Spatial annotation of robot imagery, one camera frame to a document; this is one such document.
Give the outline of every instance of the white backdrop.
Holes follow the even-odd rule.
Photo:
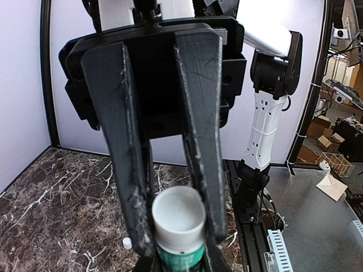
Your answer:
[[[288,29],[303,34],[303,59],[300,83],[292,96],[292,106],[283,113],[272,149],[272,161],[283,163],[292,145],[310,87],[320,41],[324,0],[241,0],[238,17],[245,12],[264,15],[266,23],[276,21]],[[76,150],[108,153],[103,135],[93,131],[87,121],[80,121],[65,90],[66,77],[58,61],[58,53],[66,42],[93,33],[91,19],[81,0],[53,0],[51,45],[54,99],[61,145]],[[250,79],[250,64],[254,50],[245,45],[243,54],[248,60],[242,95],[236,99],[227,125],[221,129],[223,157],[240,159],[247,146],[252,116],[254,91]],[[184,164],[180,136],[152,141],[154,160]]]
[[[49,145],[39,56],[41,0],[0,0],[0,194]]]

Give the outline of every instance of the beige paper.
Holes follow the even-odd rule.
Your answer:
[[[348,188],[348,186],[341,183],[330,174],[326,175],[323,180],[316,185],[316,187],[318,187],[321,191],[326,193],[335,201],[338,201],[345,190]]]

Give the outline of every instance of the gray metal table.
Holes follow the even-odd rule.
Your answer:
[[[272,168],[267,186],[277,211],[285,216],[283,233],[294,272],[363,271],[363,237],[352,221],[357,216],[344,197],[338,202],[316,184],[323,172]]]

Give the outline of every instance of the teal bottle label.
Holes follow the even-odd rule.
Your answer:
[[[193,253],[181,255],[166,252],[159,246],[157,248],[160,258],[164,263],[165,272],[199,271],[199,262],[204,254],[204,245]]]

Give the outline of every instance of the brown marble surface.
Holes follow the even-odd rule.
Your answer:
[[[154,173],[157,191],[190,185],[186,167],[156,164]],[[220,249],[240,272],[226,198],[231,236]],[[105,156],[50,148],[0,194],[0,272],[131,271],[138,255],[123,248],[127,235]]]

